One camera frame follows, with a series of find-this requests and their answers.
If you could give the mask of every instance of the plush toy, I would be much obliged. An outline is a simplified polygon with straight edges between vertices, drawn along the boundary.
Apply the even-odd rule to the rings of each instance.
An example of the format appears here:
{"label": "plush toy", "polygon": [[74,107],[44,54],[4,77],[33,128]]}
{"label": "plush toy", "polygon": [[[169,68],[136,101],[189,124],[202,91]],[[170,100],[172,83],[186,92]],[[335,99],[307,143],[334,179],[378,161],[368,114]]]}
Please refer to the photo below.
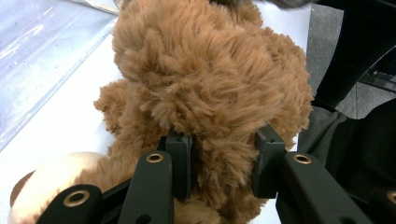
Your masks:
{"label": "plush toy", "polygon": [[34,223],[57,193],[76,184],[101,191],[118,185],[171,128],[196,136],[196,178],[191,198],[175,200],[175,222],[247,223],[257,216],[265,200],[250,186],[255,132],[272,125],[289,149],[308,125],[313,97],[303,51],[263,29],[250,1],[208,0],[124,1],[113,49],[124,79],[103,87],[94,103],[116,138],[107,156],[85,155],[90,165],[60,180],[39,206],[23,199],[35,173],[14,197],[11,220]]}

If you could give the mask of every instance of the table surface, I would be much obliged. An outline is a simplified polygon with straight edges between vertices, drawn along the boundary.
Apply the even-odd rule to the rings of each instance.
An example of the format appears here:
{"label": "table surface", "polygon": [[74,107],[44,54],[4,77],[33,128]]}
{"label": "table surface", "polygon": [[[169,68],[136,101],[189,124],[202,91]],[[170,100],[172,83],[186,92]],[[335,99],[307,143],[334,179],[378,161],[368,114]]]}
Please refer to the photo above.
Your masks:
{"label": "table surface", "polygon": [[[276,33],[289,35],[297,45],[306,50],[311,6],[283,11],[267,3],[257,3],[257,5],[262,12],[264,26],[271,27]],[[106,154],[107,147],[114,140],[113,136],[105,130],[102,113],[95,110],[92,105],[92,102],[99,96],[101,86],[121,77],[117,66],[113,63],[112,36],[108,35],[115,22],[112,17],[103,16],[106,19],[102,18],[96,22],[96,30],[88,31],[96,32],[96,38],[92,44],[83,45],[85,46],[83,47],[84,53],[89,56],[81,58],[81,55],[76,56],[70,53],[70,57],[74,57],[75,62],[69,66],[76,68],[64,70],[72,72],[61,84],[59,82],[51,84],[57,86],[57,89],[49,88],[53,91],[49,100],[38,107],[37,112],[31,115],[26,124],[0,152],[0,176],[3,178],[0,184],[0,223],[7,223],[9,195],[13,186],[24,175],[33,171],[40,162],[70,152],[94,151]],[[63,38],[75,38],[75,36],[68,34]],[[7,106],[5,103],[0,105],[2,110]],[[251,223],[280,223],[274,204],[275,200],[271,200],[265,205],[265,209],[262,209],[260,216]]]}

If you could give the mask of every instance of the black chair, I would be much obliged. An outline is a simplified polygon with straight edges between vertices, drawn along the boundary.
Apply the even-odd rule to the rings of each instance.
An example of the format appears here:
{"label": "black chair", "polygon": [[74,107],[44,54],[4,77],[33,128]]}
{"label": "black chair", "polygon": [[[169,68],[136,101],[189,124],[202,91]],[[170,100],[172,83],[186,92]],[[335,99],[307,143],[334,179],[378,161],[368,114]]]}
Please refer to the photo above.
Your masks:
{"label": "black chair", "polygon": [[392,49],[396,46],[396,1],[321,0],[318,3],[344,10],[332,61],[313,102],[315,106],[336,108],[371,68],[392,72],[395,69],[396,54]]}

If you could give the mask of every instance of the brown teddy bear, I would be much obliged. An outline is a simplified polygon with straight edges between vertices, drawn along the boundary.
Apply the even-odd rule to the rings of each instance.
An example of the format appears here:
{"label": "brown teddy bear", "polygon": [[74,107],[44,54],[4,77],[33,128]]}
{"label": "brown teddy bear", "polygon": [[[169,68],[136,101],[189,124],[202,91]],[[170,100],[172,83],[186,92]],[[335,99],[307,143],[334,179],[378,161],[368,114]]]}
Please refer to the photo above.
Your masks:
{"label": "brown teddy bear", "polygon": [[[196,136],[196,179],[191,198],[175,200],[175,222],[247,223],[257,216],[265,200],[250,186],[255,132],[272,125],[289,149],[308,125],[313,97],[303,51],[263,29],[250,1],[208,0],[124,1],[113,49],[124,79],[103,87],[94,105],[116,140],[67,186],[111,189],[173,128]],[[51,197],[17,222],[35,222]]]}

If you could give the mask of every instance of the fluffy fur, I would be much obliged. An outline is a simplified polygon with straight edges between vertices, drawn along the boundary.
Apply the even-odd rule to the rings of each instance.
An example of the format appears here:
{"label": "fluffy fur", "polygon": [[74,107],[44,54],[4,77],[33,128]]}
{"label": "fluffy fur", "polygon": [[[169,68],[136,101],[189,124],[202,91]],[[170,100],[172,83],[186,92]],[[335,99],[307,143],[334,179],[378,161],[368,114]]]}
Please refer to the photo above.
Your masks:
{"label": "fluffy fur", "polygon": [[265,200],[250,189],[254,133],[271,124],[290,148],[307,126],[313,98],[303,51],[262,29],[251,2],[208,0],[125,1],[113,48],[125,79],[103,87],[94,104],[116,140],[74,184],[106,191],[130,178],[140,155],[174,127],[197,136],[192,196],[175,201],[176,223],[257,216]]}

